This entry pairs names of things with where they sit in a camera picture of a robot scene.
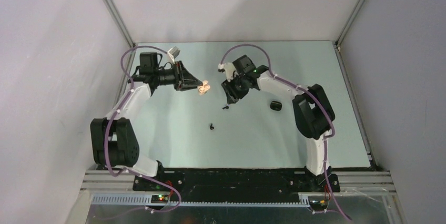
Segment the beige earbud charging case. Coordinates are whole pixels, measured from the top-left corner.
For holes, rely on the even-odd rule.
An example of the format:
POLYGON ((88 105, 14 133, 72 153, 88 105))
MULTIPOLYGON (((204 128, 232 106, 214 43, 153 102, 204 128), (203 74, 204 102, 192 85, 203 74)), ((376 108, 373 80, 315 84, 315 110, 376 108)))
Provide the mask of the beige earbud charging case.
POLYGON ((200 86, 197 87, 198 94, 204 95, 211 89, 209 81, 204 80, 200 86))

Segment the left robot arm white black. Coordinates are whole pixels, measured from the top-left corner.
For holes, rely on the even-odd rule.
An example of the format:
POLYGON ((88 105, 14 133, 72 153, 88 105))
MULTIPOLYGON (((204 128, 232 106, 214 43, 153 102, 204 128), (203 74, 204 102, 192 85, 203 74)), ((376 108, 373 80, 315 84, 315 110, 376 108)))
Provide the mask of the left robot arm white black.
POLYGON ((140 53, 140 64, 129 80, 115 107, 104 117, 90 123, 90 135, 94 162, 108 169, 119 167, 121 171, 137 176, 147 176, 146 184, 152 190, 161 190, 166 176, 158 171, 160 163, 140 152, 140 145, 131 122, 159 86, 173 86, 176 91, 198 90, 205 94, 210 86, 193 76, 181 61, 175 58, 179 49, 169 51, 155 48, 140 53))

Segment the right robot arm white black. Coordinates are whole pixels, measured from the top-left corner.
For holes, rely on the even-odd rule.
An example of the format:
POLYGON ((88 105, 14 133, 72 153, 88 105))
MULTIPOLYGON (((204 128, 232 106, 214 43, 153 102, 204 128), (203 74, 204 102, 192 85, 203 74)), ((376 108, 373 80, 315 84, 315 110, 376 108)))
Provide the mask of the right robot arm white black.
POLYGON ((226 75, 221 86, 227 104, 235 104, 251 89, 274 94, 293 107, 295 123, 299 132, 306 137, 307 162, 306 185, 312 191, 320 191, 327 184, 324 175, 329 168, 327 146, 323 143, 334 135, 335 114, 322 86, 293 84, 274 74, 268 66, 255 66, 243 55, 232 63, 220 63, 219 72, 226 75))

